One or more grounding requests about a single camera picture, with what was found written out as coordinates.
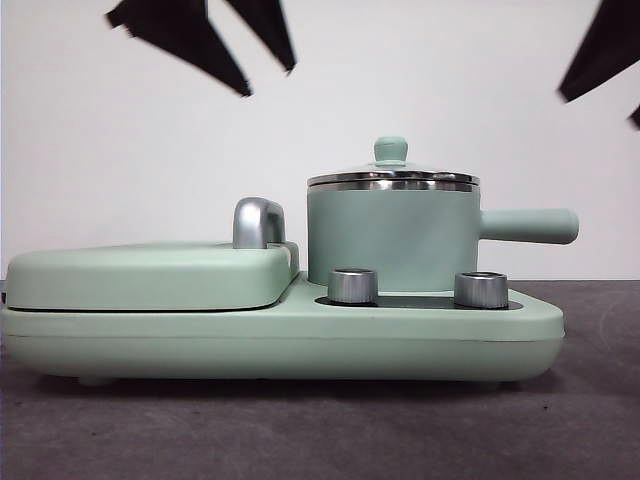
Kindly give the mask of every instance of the lid knob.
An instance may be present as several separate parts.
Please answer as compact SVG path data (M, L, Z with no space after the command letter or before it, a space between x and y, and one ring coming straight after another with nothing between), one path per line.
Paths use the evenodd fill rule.
M405 165L407 141L403 137L380 137L373 146L376 165Z

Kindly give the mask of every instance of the appliance foot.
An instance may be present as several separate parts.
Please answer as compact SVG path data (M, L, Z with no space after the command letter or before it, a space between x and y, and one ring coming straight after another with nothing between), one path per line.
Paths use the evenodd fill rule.
M83 387L104 387L116 380L117 378L112 377L78 377L78 383Z

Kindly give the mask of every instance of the gray table surface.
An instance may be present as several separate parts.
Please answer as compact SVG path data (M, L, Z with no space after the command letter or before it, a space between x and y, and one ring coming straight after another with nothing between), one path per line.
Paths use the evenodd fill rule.
M560 357L523 382L86 389L3 357L2 478L640 478L640 281L512 286L566 317Z

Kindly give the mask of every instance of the appliance base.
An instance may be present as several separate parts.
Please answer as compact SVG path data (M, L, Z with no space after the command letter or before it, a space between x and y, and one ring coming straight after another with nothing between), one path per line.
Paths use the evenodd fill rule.
M10 355L45 374L114 378L513 381L555 360L560 309L509 291L516 310L316 303L300 274L275 304L194 312L2 311ZM451 292L410 295L451 296Z

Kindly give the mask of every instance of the silver knob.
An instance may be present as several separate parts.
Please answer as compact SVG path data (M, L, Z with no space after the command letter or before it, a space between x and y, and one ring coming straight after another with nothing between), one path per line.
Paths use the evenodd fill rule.
M507 307L507 276L493 272L457 273L453 301L466 307Z
M340 303L378 301L378 274L365 268L334 268L329 272L327 297Z

